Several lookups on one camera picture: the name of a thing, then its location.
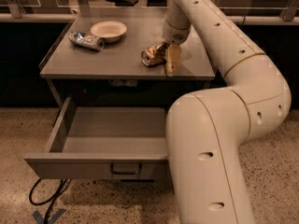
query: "gray drawer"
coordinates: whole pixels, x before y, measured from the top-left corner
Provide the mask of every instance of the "gray drawer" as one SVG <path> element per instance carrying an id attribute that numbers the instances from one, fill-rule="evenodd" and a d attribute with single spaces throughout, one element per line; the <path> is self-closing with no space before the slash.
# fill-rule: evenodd
<path id="1" fill-rule="evenodd" d="M 170 178 L 165 112 L 77 107 L 68 97 L 43 153 L 24 158 L 43 179 Z"/>

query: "speckled floor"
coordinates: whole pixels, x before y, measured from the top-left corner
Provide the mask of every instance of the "speckled floor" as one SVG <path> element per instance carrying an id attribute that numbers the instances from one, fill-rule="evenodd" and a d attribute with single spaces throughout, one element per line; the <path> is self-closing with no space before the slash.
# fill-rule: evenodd
<path id="1" fill-rule="evenodd" d="M 23 156 L 43 150 L 57 112 L 0 108 L 0 223 L 43 223 L 48 204 L 29 203 L 37 176 Z M 241 146 L 240 159 L 257 224 L 299 223 L 299 110 L 275 132 Z M 43 201 L 58 184 L 43 181 L 34 200 Z M 179 223 L 170 181 L 73 180 L 53 207 L 59 212 L 57 224 Z"/>

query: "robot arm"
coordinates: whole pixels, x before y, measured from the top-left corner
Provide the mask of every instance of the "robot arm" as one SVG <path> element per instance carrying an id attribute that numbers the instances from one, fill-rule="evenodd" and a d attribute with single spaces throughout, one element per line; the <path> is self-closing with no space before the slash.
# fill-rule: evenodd
<path id="1" fill-rule="evenodd" d="M 286 118 L 290 89 L 253 41 L 210 0 L 172 0 L 168 44 L 183 43 L 193 25 L 227 87 L 186 94 L 166 121 L 169 164 L 182 224 L 255 223 L 238 147 Z"/>

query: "black cable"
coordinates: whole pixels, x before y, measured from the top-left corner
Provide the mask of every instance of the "black cable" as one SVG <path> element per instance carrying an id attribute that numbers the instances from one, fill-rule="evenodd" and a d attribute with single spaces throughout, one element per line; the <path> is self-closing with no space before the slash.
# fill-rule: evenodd
<path id="1" fill-rule="evenodd" d="M 46 203 L 50 203 L 50 206 L 48 207 L 48 210 L 44 216 L 44 224 L 48 224 L 48 219 L 49 219 L 49 215 L 50 215 L 50 211 L 54 205 L 54 203 L 56 202 L 56 200 L 66 191 L 66 189 L 68 188 L 68 186 L 70 185 L 71 181 L 72 180 L 60 180 L 60 185 L 59 187 L 57 188 L 57 190 L 55 191 L 55 193 L 50 197 L 48 198 L 46 201 L 43 201 L 41 203 L 36 203 L 33 201 L 32 199 L 32 196 L 33 196 L 33 193 L 37 187 L 37 185 L 42 181 L 42 179 L 38 179 L 36 181 L 36 183 L 34 184 L 34 186 L 32 187 L 32 189 L 30 190 L 30 193 L 29 193 L 29 202 L 30 204 L 32 205 L 44 205 Z"/>

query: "bowl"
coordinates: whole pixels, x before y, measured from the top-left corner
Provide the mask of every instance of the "bowl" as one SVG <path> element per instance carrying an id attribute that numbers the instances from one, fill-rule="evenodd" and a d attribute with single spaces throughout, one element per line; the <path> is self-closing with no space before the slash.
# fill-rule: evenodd
<path id="1" fill-rule="evenodd" d="M 118 21 L 99 22 L 91 28 L 91 33 L 104 39 L 105 43 L 118 41 L 126 31 L 126 25 Z"/>

